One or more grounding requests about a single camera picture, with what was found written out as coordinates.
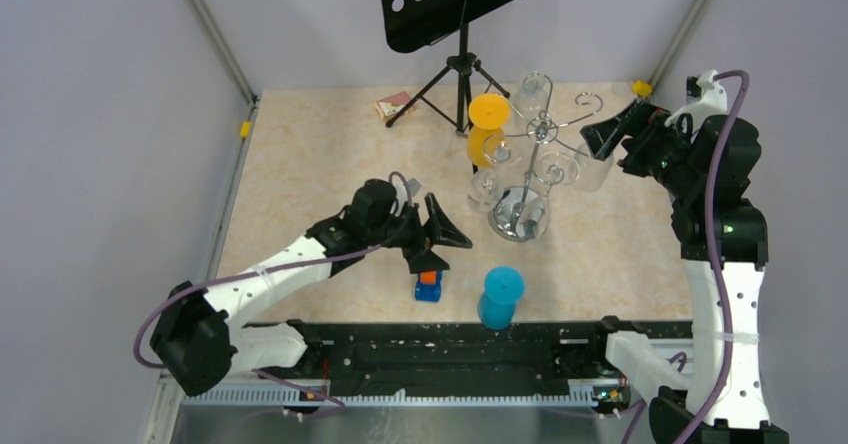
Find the orange plastic wine glass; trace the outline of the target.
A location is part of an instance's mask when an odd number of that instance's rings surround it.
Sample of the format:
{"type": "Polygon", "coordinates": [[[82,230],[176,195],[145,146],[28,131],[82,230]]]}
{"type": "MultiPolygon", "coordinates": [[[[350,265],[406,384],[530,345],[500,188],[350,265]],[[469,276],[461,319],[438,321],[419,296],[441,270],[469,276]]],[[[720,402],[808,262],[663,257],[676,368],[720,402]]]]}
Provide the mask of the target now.
{"type": "Polygon", "coordinates": [[[484,93],[473,98],[468,106],[471,129],[467,137],[466,152],[477,172],[480,168],[490,167],[483,150],[485,140],[502,134],[503,127],[512,117],[508,99],[500,94],[484,93]]]}

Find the blue plastic wine glass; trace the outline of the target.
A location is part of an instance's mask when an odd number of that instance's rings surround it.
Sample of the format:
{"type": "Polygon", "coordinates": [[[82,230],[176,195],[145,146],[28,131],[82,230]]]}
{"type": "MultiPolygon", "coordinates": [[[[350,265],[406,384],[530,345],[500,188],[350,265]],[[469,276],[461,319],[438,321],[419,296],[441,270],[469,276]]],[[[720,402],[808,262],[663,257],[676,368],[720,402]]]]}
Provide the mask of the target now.
{"type": "Polygon", "coordinates": [[[507,266],[491,269],[484,278],[477,305],[481,323],[495,331],[507,328],[524,290],[524,279],[516,269],[507,266]]]}

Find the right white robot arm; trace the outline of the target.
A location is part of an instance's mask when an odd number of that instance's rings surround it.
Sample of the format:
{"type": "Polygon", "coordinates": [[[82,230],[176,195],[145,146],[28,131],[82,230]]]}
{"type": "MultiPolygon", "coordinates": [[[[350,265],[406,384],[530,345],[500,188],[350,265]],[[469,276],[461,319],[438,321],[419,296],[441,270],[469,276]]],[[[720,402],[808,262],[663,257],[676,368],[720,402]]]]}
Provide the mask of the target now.
{"type": "Polygon", "coordinates": [[[764,214],[746,197],[762,148],[739,106],[697,115],[639,101],[582,128],[593,158],[617,147],[622,170],[650,177],[672,198],[672,228],[692,298],[695,362],[643,390],[657,443],[786,443],[762,394],[759,293],[769,260],[764,214]]]}

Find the clear wine glass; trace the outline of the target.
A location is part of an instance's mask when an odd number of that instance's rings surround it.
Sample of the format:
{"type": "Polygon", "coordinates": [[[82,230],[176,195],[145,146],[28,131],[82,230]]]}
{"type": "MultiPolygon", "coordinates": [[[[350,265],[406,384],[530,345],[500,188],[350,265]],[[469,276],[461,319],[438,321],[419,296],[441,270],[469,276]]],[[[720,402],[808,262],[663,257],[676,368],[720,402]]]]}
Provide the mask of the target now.
{"type": "Polygon", "coordinates": [[[520,141],[517,136],[503,133],[476,134],[469,137],[467,155],[473,169],[467,189],[468,206],[476,213],[491,211],[523,161],[520,141]]]}

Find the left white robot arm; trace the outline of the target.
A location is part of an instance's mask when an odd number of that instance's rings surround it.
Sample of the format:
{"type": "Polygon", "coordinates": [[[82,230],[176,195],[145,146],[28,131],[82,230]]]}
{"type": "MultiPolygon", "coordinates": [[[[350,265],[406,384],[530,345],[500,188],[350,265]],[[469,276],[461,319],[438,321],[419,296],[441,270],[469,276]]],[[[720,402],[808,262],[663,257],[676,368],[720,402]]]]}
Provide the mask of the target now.
{"type": "Polygon", "coordinates": [[[139,333],[188,396],[201,395],[233,373],[286,367],[297,377],[319,368],[320,350],[288,324],[251,328],[257,315],[308,285],[330,279],[380,249],[398,249],[410,274],[447,271],[435,252],[470,249],[436,197],[424,197],[421,219],[408,181],[398,172],[370,179],[338,213],[309,227],[272,257],[233,276],[186,281],[146,319],[139,333]]]}

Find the clear glass with clips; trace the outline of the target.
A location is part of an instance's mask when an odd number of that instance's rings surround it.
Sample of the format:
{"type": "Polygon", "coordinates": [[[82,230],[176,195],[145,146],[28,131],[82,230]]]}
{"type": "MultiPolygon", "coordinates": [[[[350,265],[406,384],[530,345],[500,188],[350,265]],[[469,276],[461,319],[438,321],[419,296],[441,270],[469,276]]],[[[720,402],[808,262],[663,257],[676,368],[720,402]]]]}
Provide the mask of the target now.
{"type": "Polygon", "coordinates": [[[605,160],[592,157],[591,150],[587,144],[578,147],[579,153],[575,155],[579,169],[579,176],[572,186],[580,192],[593,193],[598,191],[605,182],[610,169],[614,163],[614,157],[609,156],[605,160]]]}

